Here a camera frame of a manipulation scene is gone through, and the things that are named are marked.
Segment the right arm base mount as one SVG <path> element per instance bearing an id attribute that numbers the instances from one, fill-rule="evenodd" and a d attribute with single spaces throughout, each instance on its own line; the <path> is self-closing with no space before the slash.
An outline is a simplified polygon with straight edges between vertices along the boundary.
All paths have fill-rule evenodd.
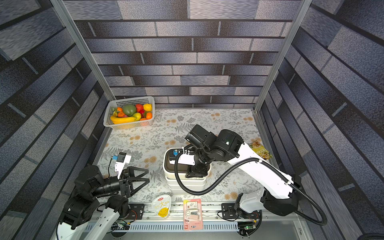
<path id="1" fill-rule="evenodd" d="M 235 203 L 222 203 L 221 210 L 218 211 L 218 216 L 226 221 L 232 221 L 238 219 L 258 220 L 262 217 L 262 211 L 253 211 L 247 213 L 235 206 Z"/>

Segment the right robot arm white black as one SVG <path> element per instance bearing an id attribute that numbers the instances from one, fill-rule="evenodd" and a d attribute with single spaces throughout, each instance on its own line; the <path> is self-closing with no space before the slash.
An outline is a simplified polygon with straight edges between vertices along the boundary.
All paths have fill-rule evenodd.
<path id="1" fill-rule="evenodd" d="M 226 162 L 231 165 L 227 173 L 241 169 L 264 189 L 250 194 L 240 194 L 236 206 L 246 213 L 267 210 L 278 216 L 286 216 L 298 210 L 299 199 L 290 187 L 293 178 L 279 171 L 257 155 L 243 138 L 231 131 L 221 130 L 218 135 L 195 125 L 185 139 L 194 147 L 181 158 L 193 158 L 194 165 L 188 166 L 186 178 L 202 178 L 208 175 L 212 162 Z"/>

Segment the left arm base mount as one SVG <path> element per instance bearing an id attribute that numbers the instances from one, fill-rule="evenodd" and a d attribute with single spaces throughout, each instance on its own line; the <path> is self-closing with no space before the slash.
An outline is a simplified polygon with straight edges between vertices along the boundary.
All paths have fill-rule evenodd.
<path id="1" fill-rule="evenodd" d="M 146 208 L 145 204 L 133 203 L 133 204 L 129 204 L 129 207 L 130 207 L 130 212 L 126 217 L 126 220 L 133 221 L 133 220 L 143 219 L 143 214 Z"/>

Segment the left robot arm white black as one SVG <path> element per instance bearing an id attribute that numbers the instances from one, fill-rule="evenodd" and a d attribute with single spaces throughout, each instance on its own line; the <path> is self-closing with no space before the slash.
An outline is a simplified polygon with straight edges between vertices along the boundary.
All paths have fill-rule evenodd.
<path id="1" fill-rule="evenodd" d="M 133 222 L 143 217 L 144 204 L 129 204 L 129 198 L 150 182 L 145 178 L 148 172 L 127 167 L 119 177 L 104 178 L 98 166 L 85 167 L 75 179 L 74 194 L 64 205 L 54 238 L 80 239 L 100 206 L 104 209 L 86 235 L 87 240 L 102 240 L 116 228 L 128 230 Z"/>

